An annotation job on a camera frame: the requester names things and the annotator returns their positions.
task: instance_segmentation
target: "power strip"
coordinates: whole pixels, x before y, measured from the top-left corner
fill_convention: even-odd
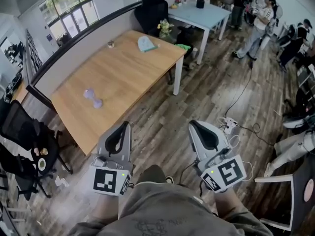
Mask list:
[[[224,118],[224,122],[226,123],[224,132],[225,134],[229,135],[232,133],[233,128],[236,127],[237,122],[230,117]]]

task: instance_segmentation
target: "green cloth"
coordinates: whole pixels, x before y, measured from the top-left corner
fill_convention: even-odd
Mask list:
[[[180,47],[180,48],[184,49],[185,51],[188,51],[188,50],[191,48],[191,46],[188,46],[188,45],[182,45],[182,44],[177,44],[176,46],[178,46],[178,47]]]

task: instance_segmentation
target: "gray t-shirt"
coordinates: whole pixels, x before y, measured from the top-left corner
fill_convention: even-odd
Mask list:
[[[78,223],[70,236],[272,236],[245,207],[223,219],[187,188],[145,182],[136,185],[119,220]]]

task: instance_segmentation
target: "light blue table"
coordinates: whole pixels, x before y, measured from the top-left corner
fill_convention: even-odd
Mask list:
[[[203,9],[199,9],[196,7],[196,2],[188,2],[187,4],[183,4],[177,9],[168,9],[168,13],[170,18],[182,21],[184,23],[196,26],[204,30],[202,43],[197,59],[198,65],[201,64],[210,30],[222,20],[224,20],[223,26],[221,28],[221,33],[219,35],[219,40],[221,40],[225,31],[228,17],[231,14],[230,11],[224,10],[220,7],[208,3],[205,4],[205,7]]]

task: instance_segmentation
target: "black office chair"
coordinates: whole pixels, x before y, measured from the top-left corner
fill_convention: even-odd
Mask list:
[[[50,130],[44,123],[32,119],[17,100],[13,100],[10,103],[5,119],[0,123],[0,135],[15,142],[25,150],[31,150],[31,155],[36,165],[38,165],[41,158],[45,160],[45,168],[43,170],[38,169],[42,176],[50,171],[56,171],[53,167],[57,159],[72,174],[72,169],[67,167],[59,153],[69,146],[76,147],[77,144],[60,147],[58,139],[62,132],[57,131],[56,136],[54,134],[55,132]],[[48,154],[36,156],[34,148],[38,148],[39,151],[46,148]]]
[[[165,0],[142,0],[142,5],[137,7],[134,11],[134,15],[138,20],[145,34],[159,37],[160,30],[158,24],[161,20],[168,18],[168,3]],[[193,45],[187,40],[187,34],[193,34],[193,29],[187,29],[183,26],[179,26],[181,31],[177,36],[176,44],[183,44],[190,46],[190,49],[184,55],[184,59],[187,58],[193,51]],[[189,64],[184,63],[185,70],[189,70]]]
[[[47,198],[51,198],[51,196],[45,192],[40,180],[46,177],[53,178],[53,176],[51,174],[39,176],[37,168],[33,166],[33,164],[35,164],[33,161],[20,155],[12,155],[10,151],[0,143],[0,163],[4,171],[14,174],[16,178],[23,179],[28,184],[30,183],[28,189],[24,189],[23,191],[18,190],[18,195],[28,193],[31,197],[31,193],[38,193],[36,187],[39,186],[44,195]]]

